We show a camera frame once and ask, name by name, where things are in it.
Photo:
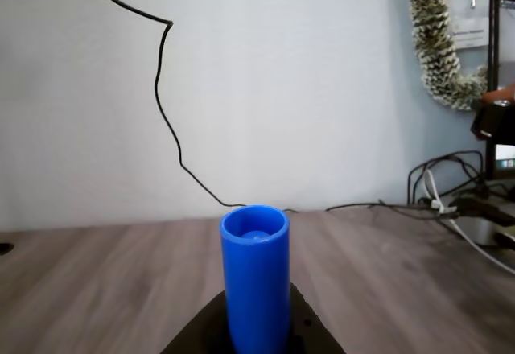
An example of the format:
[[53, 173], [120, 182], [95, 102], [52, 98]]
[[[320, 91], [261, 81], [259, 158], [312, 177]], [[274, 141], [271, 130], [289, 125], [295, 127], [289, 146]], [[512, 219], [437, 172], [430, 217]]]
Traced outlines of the person's right hand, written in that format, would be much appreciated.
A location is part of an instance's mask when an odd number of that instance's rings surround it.
[[497, 90], [486, 92], [481, 100], [484, 103], [497, 103], [498, 101], [506, 101], [509, 104], [514, 103], [515, 84], [506, 86], [505, 88], [499, 88]]

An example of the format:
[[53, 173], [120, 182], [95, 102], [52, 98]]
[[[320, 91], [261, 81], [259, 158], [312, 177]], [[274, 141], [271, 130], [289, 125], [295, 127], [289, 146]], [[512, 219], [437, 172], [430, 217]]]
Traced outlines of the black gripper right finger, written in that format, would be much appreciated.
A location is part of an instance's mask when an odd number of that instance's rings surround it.
[[344, 354], [344, 349], [294, 283], [290, 284], [290, 333], [286, 353]]

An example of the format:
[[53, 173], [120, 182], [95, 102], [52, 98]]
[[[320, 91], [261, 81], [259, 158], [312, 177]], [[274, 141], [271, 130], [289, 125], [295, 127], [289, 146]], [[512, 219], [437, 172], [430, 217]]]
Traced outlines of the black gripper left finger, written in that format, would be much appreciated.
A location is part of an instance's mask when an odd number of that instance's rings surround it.
[[207, 303], [161, 351], [162, 354], [231, 352], [224, 291]]

